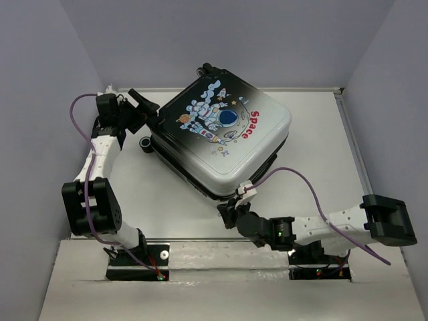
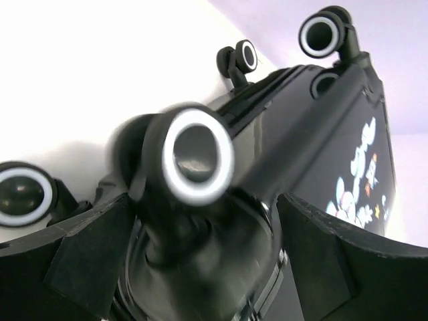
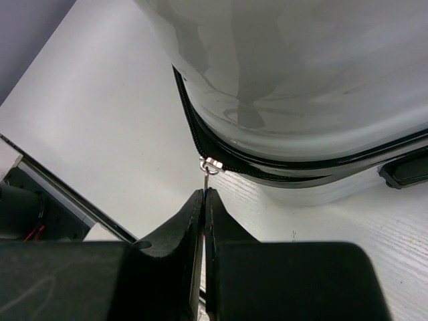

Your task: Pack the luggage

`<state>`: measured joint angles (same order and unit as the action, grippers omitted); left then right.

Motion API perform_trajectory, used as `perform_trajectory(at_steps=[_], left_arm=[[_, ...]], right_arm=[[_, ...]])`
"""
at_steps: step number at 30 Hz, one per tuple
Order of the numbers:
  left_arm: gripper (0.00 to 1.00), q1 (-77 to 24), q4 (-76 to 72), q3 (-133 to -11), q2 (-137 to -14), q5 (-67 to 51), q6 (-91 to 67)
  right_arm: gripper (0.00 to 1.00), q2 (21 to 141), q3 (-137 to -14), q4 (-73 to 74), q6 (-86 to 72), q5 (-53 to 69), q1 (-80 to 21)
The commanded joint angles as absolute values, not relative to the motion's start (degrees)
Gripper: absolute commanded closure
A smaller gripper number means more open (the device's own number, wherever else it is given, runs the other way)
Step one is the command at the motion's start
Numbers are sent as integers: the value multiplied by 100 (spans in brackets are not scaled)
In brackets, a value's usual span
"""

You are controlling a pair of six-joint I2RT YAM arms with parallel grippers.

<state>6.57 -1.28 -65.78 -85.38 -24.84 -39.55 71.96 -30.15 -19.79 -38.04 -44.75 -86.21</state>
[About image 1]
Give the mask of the black and white suitcase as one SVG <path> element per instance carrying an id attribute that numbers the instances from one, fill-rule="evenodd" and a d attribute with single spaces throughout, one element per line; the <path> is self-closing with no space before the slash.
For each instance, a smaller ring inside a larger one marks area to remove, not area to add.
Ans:
<path id="1" fill-rule="evenodd" d="M 226 69 L 209 63 L 198 78 L 148 119 L 157 156 L 214 201 L 257 182 L 289 135 L 288 108 Z"/>

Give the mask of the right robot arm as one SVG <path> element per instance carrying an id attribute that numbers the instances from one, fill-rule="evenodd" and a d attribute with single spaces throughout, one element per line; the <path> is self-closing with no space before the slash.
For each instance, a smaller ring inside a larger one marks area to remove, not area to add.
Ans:
<path id="1" fill-rule="evenodd" d="M 250 203 L 230 199 L 217 206 L 226 229 L 235 228 L 256 247 L 268 245 L 273 251 L 291 251 L 308 245 L 316 262 L 342 256 L 355 247 L 374 255 L 370 244 L 405 247 L 417 238 L 404 201 L 375 194 L 362 203 L 329 215 L 274 217 L 266 219 L 251 211 Z"/>

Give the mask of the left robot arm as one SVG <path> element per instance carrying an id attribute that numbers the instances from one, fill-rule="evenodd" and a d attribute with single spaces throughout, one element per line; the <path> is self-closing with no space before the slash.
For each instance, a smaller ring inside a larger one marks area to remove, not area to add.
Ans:
<path id="1" fill-rule="evenodd" d="M 135 134 L 154 120 L 159 106 L 131 89 L 121 94 L 92 94 L 98 115 L 91 134 L 78 132 L 89 145 L 89 153 L 78 176 L 62 186 L 62 199 L 72 234 L 94 238 L 108 246 L 111 257 L 124 253 L 134 264 L 147 259 L 143 232 L 124 222 L 119 202 L 110 184 L 116 158 L 126 134 Z"/>

